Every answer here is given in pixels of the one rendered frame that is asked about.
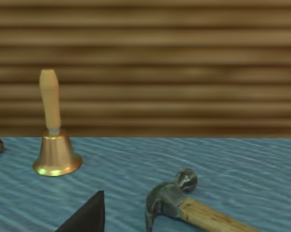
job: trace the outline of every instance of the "blue wooden tabletop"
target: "blue wooden tabletop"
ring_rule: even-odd
[[[291,232],[291,139],[72,138],[83,166],[61,177],[32,170],[40,138],[3,138],[0,232],[53,232],[98,190],[106,232],[144,232],[145,198],[184,167],[190,194],[262,232]],[[153,232],[199,231],[160,216]]]

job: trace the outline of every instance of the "wooden wall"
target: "wooden wall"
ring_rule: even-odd
[[[0,136],[291,137],[291,0],[0,0]]]

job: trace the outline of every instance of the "hammer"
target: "hammer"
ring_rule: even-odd
[[[146,232],[152,232],[157,215],[179,218],[206,232],[259,232],[184,194],[193,191],[198,183],[196,173],[185,168],[175,180],[155,186],[146,198]]]

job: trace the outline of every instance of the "hammer handle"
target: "hammer handle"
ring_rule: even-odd
[[[41,97],[44,104],[46,127],[49,130],[61,126],[59,114],[58,78],[52,69],[42,70],[39,79]]]
[[[184,200],[179,210],[182,220],[206,232],[260,232],[192,198]]]

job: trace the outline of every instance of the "metal hammer head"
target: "metal hammer head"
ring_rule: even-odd
[[[146,198],[146,232],[152,232],[153,221],[157,215],[177,218],[178,206],[186,198],[183,192],[194,190],[197,183],[196,173],[190,168],[185,168],[175,175],[173,181],[156,185]]]

